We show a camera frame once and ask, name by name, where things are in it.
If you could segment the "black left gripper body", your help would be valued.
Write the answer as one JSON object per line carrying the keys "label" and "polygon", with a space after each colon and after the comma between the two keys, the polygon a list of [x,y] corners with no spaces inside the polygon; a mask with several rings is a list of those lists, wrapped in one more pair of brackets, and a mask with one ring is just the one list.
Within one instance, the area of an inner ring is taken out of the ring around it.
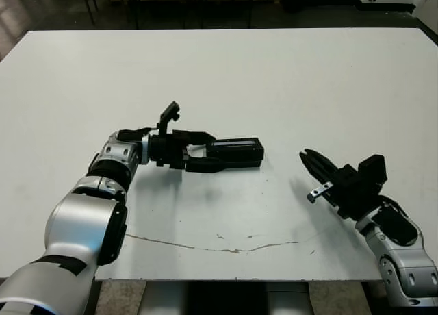
{"label": "black left gripper body", "polygon": [[173,130],[171,134],[149,136],[149,159],[158,167],[169,165],[171,169],[183,170],[188,159],[189,131]]}

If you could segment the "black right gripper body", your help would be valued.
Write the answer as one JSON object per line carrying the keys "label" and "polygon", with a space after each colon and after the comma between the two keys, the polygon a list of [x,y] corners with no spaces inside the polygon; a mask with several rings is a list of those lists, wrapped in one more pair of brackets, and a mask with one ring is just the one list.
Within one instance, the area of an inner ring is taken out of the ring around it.
{"label": "black right gripper body", "polygon": [[333,207],[338,208],[340,217],[354,221],[378,207],[376,196],[381,191],[381,183],[371,175],[349,164],[333,171],[312,168],[309,172],[321,183],[307,195],[311,203],[324,197]]}

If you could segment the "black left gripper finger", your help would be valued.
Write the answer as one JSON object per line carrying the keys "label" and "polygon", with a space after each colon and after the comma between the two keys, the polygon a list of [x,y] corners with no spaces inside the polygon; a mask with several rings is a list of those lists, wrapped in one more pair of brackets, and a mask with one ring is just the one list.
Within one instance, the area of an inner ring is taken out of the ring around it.
{"label": "black left gripper finger", "polygon": [[226,162],[216,157],[190,157],[186,162],[186,171],[193,173],[217,173],[226,168]]}
{"label": "black left gripper finger", "polygon": [[189,131],[188,144],[194,146],[208,145],[214,142],[216,138],[204,131]]}

